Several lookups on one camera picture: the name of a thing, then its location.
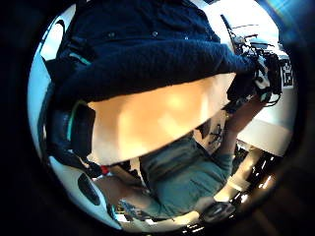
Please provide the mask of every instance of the dark blue jacket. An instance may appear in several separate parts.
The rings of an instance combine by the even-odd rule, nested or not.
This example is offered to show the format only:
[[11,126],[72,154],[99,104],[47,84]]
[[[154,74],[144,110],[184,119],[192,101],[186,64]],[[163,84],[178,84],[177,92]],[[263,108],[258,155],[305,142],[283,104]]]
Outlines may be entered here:
[[[62,104],[254,69],[251,60],[219,43],[204,12],[187,1],[93,0],[70,33],[86,39],[96,59],[63,81],[55,96]],[[69,51],[61,47],[59,56]]]

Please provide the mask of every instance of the white panel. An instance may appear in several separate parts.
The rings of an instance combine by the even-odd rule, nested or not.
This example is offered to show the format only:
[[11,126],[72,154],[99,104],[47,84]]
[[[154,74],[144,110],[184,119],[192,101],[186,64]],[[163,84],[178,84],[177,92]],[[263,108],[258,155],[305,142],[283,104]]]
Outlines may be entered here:
[[277,105],[264,108],[238,135],[238,139],[277,156],[291,141],[297,109],[297,90],[284,89]]
[[31,64],[31,72],[28,84],[28,115],[31,128],[31,137],[35,145],[39,157],[42,156],[39,148],[38,139],[38,119],[42,107],[42,103],[47,93],[47,88],[50,84],[50,77],[44,66],[40,54],[37,52]]
[[209,25],[220,38],[220,42],[226,44],[231,51],[233,46],[228,34],[227,28],[224,21],[221,18],[222,8],[225,6],[221,5],[221,1],[214,4],[207,4],[203,0],[191,0],[199,9],[203,10],[208,17]]
[[67,190],[68,195],[71,196],[71,200],[74,202],[74,204],[99,221],[116,229],[121,229],[120,225],[109,216],[106,208],[105,198],[92,181],[90,181],[90,183],[93,185],[100,198],[99,206],[92,204],[79,189],[78,179],[84,173],[84,171],[63,165],[59,163],[53,156],[49,156],[49,160],[52,169],[54,170],[64,188]]
[[277,45],[279,30],[272,18],[254,0],[220,0],[221,12],[238,35],[258,34],[253,41]]
[[[63,30],[67,30],[70,25],[74,15],[76,12],[76,5],[70,6],[64,13],[62,13],[50,26],[50,29],[47,32],[47,38],[42,45],[40,50],[41,56],[45,60],[51,60],[56,57],[56,53],[58,51],[59,45],[62,40]],[[57,24],[57,22],[62,21],[65,29],[62,28],[61,25]]]

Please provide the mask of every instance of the person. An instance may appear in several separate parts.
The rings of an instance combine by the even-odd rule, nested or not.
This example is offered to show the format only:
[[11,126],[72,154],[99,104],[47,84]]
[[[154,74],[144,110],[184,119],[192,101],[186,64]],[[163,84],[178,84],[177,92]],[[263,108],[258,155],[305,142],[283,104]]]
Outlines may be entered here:
[[140,158],[150,194],[125,184],[116,176],[104,176],[95,183],[111,204],[126,201],[154,218],[172,218],[192,210],[202,214],[214,203],[214,195],[231,173],[238,133],[265,105],[266,102],[254,95],[237,109],[226,121],[222,142],[213,156],[188,136]]
[[217,74],[242,77],[257,66],[221,43],[205,13],[188,0],[92,0],[69,28],[56,59],[45,62],[59,107]]
[[237,134],[264,107],[271,86],[264,58],[235,55],[187,0],[90,1],[76,14],[57,58],[45,63],[56,84],[55,109],[222,73],[255,82],[257,94],[227,121],[216,155],[185,136],[140,158],[149,194],[116,176],[95,180],[109,203],[126,201],[156,218],[202,214],[214,203],[231,172]]

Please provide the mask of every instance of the light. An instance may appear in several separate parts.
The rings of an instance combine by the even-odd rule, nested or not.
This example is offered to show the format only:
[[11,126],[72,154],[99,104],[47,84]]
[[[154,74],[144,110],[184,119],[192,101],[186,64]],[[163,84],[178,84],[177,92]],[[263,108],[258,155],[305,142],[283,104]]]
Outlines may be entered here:
[[202,229],[204,229],[205,227],[201,227],[201,228],[198,228],[198,229],[194,229],[192,232],[193,233],[196,233],[196,232],[198,232],[198,231],[200,231],[200,230],[202,230]]
[[45,127],[45,126],[42,127],[42,134],[43,134],[43,137],[44,137],[44,138],[47,137],[46,127]]
[[234,197],[234,199],[236,200],[239,196],[240,196],[240,193],[238,193],[238,194]]
[[267,188],[267,186],[268,186],[269,181],[271,180],[271,178],[272,178],[272,176],[270,175],[270,176],[268,177],[268,179],[266,180],[265,184],[263,185],[263,189],[266,189],[266,188]]
[[115,217],[119,222],[130,222],[123,214],[116,214]]
[[221,195],[220,196],[220,202],[227,202],[230,200],[230,197],[228,195]]
[[152,221],[151,219],[146,219],[146,222],[147,222],[149,225],[157,224],[156,222]]
[[264,169],[265,164],[266,164],[266,160],[264,161],[264,163],[263,163],[263,165],[262,165],[262,169]]
[[241,202],[244,204],[248,199],[248,195],[242,195]]
[[188,225],[187,225],[188,228],[196,228],[197,226],[198,226],[198,224],[194,224],[194,225],[192,225],[192,226],[188,226]]
[[171,109],[181,110],[185,106],[185,103],[178,95],[170,95],[167,98],[167,104]]
[[177,225],[189,227],[190,224],[192,223],[192,219],[198,218],[198,217],[199,217],[199,213],[197,211],[193,210],[187,214],[177,216],[174,219],[174,223]]

